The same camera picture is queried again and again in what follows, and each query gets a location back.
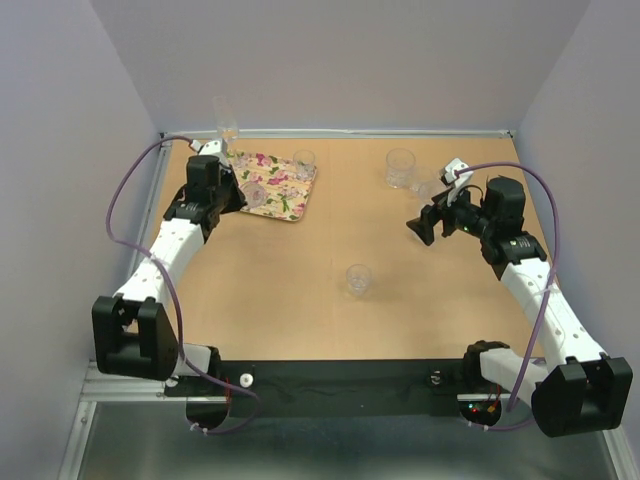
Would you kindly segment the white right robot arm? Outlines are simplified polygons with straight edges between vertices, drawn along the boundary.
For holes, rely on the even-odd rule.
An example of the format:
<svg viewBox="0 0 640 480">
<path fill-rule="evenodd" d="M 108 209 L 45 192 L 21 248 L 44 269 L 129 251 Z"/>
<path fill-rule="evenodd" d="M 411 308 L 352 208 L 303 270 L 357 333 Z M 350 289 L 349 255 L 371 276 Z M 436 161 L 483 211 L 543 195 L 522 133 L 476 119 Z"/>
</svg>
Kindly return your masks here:
<svg viewBox="0 0 640 480">
<path fill-rule="evenodd" d="M 549 437 L 620 426 L 633 372 L 614 358 L 583 327 L 559 290 L 546 253 L 524 228 L 523 185 L 498 176 L 474 204 L 459 185 L 436 195 L 407 227 L 426 245 L 434 228 L 449 236 L 461 231 L 479 239 L 481 254 L 532 324 L 544 361 L 520 357 L 503 342 L 470 345 L 460 366 L 463 384 L 482 390 L 493 383 L 526 404 Z"/>
</svg>

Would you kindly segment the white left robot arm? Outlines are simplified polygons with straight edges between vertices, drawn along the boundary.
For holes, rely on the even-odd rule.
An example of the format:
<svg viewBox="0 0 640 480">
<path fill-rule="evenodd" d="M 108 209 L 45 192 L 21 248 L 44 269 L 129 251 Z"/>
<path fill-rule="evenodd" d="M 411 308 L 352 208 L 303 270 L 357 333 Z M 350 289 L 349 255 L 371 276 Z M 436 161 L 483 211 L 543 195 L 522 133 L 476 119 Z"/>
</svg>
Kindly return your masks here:
<svg viewBox="0 0 640 480">
<path fill-rule="evenodd" d="M 199 393 L 222 382 L 219 352 L 187 344 L 177 308 L 177 284 L 206 244 L 222 215 L 246 204 L 232 167 L 222 153 L 189 158 L 186 183 L 166 210 L 159 233 L 132 276 L 92 307 L 96 362 L 104 374 L 164 381 L 188 376 Z"/>
</svg>

